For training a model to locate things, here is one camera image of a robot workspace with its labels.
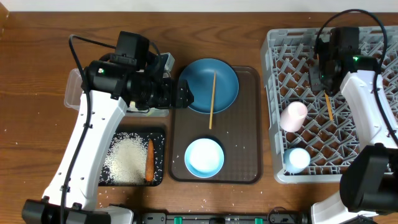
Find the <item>wooden chopstick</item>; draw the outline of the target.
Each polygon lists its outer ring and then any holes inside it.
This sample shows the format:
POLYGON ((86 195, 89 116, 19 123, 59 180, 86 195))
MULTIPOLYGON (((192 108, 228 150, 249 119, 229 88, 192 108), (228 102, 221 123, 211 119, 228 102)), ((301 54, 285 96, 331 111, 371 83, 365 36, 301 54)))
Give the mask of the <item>wooden chopstick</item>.
POLYGON ((213 113, 214 113, 214 103, 215 103, 215 88, 216 88, 216 71, 214 71, 213 75, 213 86, 211 93, 211 107, 210 107, 210 119, 209 119, 209 129, 212 129, 213 126, 213 113))
POLYGON ((325 101, 326 101, 326 106, 327 106, 327 110, 328 110, 328 116, 329 119, 331 121, 333 121, 333 113, 332 113, 332 107, 331 107, 331 103, 330 103, 330 98, 327 95, 327 93, 325 92, 325 101))

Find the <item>dark blue plate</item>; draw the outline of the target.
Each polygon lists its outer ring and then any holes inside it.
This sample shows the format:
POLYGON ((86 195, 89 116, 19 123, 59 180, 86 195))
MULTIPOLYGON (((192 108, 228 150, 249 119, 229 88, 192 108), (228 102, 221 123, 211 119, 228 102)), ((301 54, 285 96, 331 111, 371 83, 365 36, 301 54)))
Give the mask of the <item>dark blue plate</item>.
POLYGON ((202 114, 210 113, 214 71, 216 71, 214 113, 226 110, 237 98, 239 80, 232 67, 213 58, 199 59, 186 66, 180 75, 181 80, 188 82, 194 96, 194 102, 189 106, 191 110, 202 114))

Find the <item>pink plastic cup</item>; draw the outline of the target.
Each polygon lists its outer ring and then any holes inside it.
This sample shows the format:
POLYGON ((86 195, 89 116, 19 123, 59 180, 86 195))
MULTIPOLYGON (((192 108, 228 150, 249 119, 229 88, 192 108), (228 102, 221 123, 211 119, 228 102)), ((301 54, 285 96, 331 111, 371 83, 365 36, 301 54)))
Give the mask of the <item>pink plastic cup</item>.
POLYGON ((299 101, 290 103, 280 114, 281 128, 290 133, 298 131, 302 127, 307 113, 308 109, 303 103, 299 101))

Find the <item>light blue bowl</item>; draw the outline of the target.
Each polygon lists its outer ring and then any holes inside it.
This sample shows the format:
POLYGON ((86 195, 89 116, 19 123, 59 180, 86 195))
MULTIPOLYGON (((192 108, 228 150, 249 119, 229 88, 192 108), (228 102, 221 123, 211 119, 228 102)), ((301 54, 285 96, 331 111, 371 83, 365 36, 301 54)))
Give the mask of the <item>light blue bowl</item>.
POLYGON ((195 177, 200 179, 213 177, 223 168, 223 148, 210 138, 196 139, 186 148, 184 163, 189 173, 195 177))

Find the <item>orange carrot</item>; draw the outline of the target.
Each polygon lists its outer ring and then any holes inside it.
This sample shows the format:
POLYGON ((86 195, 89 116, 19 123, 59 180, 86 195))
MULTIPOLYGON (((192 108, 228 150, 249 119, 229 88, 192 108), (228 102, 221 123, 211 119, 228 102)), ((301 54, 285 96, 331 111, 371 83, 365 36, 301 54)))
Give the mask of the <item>orange carrot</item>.
POLYGON ((147 146, 147 159, 146 159, 146 182, 152 182, 154 179, 154 143, 150 139, 147 146))

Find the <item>light blue plastic cup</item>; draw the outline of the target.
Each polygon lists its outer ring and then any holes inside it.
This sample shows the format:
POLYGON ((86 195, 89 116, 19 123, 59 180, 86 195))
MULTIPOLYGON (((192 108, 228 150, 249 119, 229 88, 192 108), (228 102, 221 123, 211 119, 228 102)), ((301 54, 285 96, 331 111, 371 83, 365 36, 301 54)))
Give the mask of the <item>light blue plastic cup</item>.
POLYGON ((310 154, 303 148, 292 148, 284 152, 285 170, 291 174, 302 172, 310 164, 310 154))

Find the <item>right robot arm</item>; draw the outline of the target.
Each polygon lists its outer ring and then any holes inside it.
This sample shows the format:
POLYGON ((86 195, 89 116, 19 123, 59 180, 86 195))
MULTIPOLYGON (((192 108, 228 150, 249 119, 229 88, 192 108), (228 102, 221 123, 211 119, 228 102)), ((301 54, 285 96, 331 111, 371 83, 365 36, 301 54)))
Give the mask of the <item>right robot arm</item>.
POLYGON ((360 153, 337 193, 312 205, 312 223, 348 223, 397 211, 397 122, 387 102, 376 58, 360 55, 320 65, 351 110, 360 153))

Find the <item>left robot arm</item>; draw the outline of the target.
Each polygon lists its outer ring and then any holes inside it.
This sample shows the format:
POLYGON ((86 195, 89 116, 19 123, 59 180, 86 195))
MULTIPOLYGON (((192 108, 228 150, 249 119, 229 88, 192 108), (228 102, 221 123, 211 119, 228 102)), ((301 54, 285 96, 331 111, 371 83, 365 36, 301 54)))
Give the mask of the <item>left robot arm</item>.
POLYGON ((111 140, 130 104, 137 112, 186 108, 194 100, 186 81, 174 80, 174 58, 140 34, 122 31, 110 53, 78 66, 79 115, 63 159, 40 200, 26 200, 26 223, 137 223, 119 205, 96 208, 98 181, 111 140))

